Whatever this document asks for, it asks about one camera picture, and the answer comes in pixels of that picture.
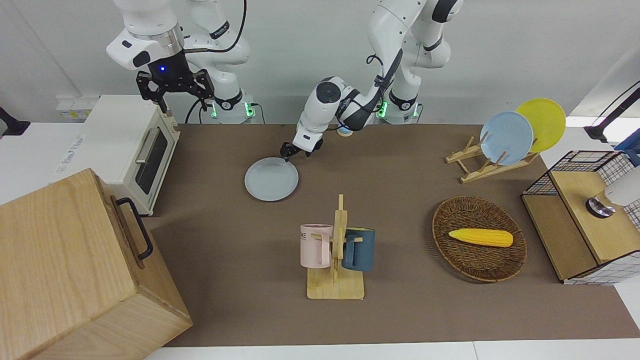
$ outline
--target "light blue plate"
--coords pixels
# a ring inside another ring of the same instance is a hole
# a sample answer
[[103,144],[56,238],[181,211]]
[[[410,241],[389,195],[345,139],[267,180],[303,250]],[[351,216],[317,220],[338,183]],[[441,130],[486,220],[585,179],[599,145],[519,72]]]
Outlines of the light blue plate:
[[533,130],[527,119],[515,111],[504,111],[494,115],[483,126],[480,139],[483,154],[492,162],[497,162],[503,152],[507,152],[499,165],[513,165],[522,160],[533,143]]

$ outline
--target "wicker basket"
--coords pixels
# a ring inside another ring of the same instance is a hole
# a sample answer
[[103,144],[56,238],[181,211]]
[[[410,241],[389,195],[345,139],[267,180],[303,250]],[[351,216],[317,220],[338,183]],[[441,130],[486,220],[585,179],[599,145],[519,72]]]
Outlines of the wicker basket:
[[[489,247],[449,236],[449,231],[461,228],[509,231],[513,245]],[[479,281],[510,279],[520,272],[527,259],[527,243],[518,224],[498,205],[480,197],[458,196],[441,203],[433,216],[433,239],[451,266]]]

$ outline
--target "green led light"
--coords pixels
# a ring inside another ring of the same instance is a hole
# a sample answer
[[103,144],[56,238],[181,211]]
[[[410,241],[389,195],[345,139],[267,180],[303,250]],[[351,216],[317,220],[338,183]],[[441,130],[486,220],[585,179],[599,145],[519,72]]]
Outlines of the green led light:
[[384,119],[387,116],[387,102],[383,101],[380,110],[378,110],[378,117]]
[[251,105],[249,105],[249,103],[246,102],[244,104],[244,108],[246,109],[246,116],[247,117],[252,117],[253,116],[253,108],[251,107]]

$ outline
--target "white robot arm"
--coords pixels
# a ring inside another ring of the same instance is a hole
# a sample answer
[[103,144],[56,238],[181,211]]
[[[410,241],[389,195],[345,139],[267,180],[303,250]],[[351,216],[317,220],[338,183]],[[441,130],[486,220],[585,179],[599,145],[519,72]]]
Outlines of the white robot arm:
[[[201,31],[184,39],[187,61],[198,69],[206,69],[215,89],[215,112],[223,124],[240,124],[247,119],[246,102],[251,96],[238,83],[227,65],[239,65],[249,59],[248,42],[231,28],[218,0],[187,0],[189,12]],[[244,28],[246,13],[240,29]]]
[[[376,76],[373,86],[366,95],[362,95],[341,78],[324,79],[307,99],[293,142],[285,142],[280,149],[280,155],[288,161],[291,156],[300,151],[305,151],[309,156],[313,151],[318,150],[322,146],[322,133],[334,116],[340,123],[340,127],[348,130],[359,131],[365,127],[377,112],[387,88],[394,80],[396,70],[403,62],[406,64],[405,67],[408,66],[410,69],[409,65],[417,63],[420,58],[417,51],[410,47],[406,48],[411,52],[408,55],[404,54],[404,40],[412,25],[419,17],[431,19],[420,21],[425,25],[416,27],[415,31],[419,32],[418,36],[425,42],[435,38],[430,45],[435,49],[443,43],[439,41],[442,23],[436,20],[442,17],[450,19],[460,9],[462,2],[463,0],[380,1],[369,18],[369,41],[375,57],[381,64],[381,72]],[[449,57],[448,53],[445,56],[439,56],[446,57],[447,60]]]
[[[205,100],[214,99],[222,104],[222,110],[233,110],[232,105],[225,108],[226,103],[241,101],[244,93],[235,74],[216,66],[246,62],[250,51],[246,40],[230,27],[218,0],[187,0],[202,31],[185,39],[170,1],[114,0],[125,29],[107,46],[107,53],[126,69],[148,67],[150,74],[140,71],[136,78],[140,94],[157,102],[163,111],[167,111],[166,92],[188,92],[198,97],[203,107]],[[244,3],[240,31],[246,16],[246,0]],[[192,73],[189,63],[201,70]],[[149,88],[151,82],[157,85],[156,90]]]
[[389,124],[411,122],[422,79],[412,68],[438,69],[451,57],[451,47],[442,38],[442,28],[462,7],[463,0],[427,1],[403,43],[403,59],[391,89],[385,94],[384,116]]

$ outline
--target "plate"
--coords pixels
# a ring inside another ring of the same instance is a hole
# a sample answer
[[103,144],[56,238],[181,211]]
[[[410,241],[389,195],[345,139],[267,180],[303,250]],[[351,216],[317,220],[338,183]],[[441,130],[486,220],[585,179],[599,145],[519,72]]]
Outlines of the plate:
[[531,152],[541,152],[560,141],[566,128],[564,110],[555,101],[549,99],[533,99],[520,105],[516,112],[527,118],[533,129],[536,143]]
[[533,130],[527,119],[515,111],[504,111],[494,115],[483,126],[480,139],[483,154],[496,163],[503,152],[507,152],[499,165],[513,165],[522,160],[533,143]]
[[244,175],[244,187],[262,201],[278,201],[289,196],[298,185],[298,170],[282,158],[256,161]]

